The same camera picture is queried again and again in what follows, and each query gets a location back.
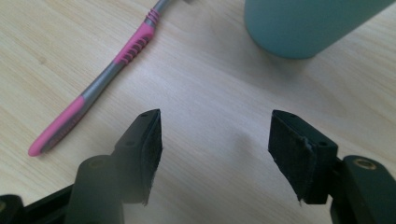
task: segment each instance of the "toothbrush handle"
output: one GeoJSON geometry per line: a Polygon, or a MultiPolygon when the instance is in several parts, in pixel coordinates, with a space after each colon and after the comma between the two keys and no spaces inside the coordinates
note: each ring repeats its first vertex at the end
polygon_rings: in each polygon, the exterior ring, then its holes
{"type": "Polygon", "coordinates": [[[152,9],[145,21],[99,77],[40,134],[30,146],[29,156],[38,156],[58,144],[79,122],[108,83],[139,54],[154,37],[160,14],[152,9]]]}
{"type": "Polygon", "coordinates": [[[85,100],[82,96],[76,98],[76,100],[37,137],[29,148],[29,156],[38,156],[61,141],[83,116],[81,109],[84,105],[85,100]]]}

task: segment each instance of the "toothbrush grip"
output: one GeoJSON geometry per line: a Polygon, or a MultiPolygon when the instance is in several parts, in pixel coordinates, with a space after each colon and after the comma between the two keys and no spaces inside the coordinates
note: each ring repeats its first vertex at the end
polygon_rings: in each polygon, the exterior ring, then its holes
{"type": "Polygon", "coordinates": [[[81,95],[56,118],[29,148],[29,156],[38,156],[60,142],[84,115],[85,100],[81,95]]]}
{"type": "Polygon", "coordinates": [[[153,26],[143,22],[113,60],[113,63],[124,63],[125,65],[130,63],[154,37],[154,32],[153,26]]]}

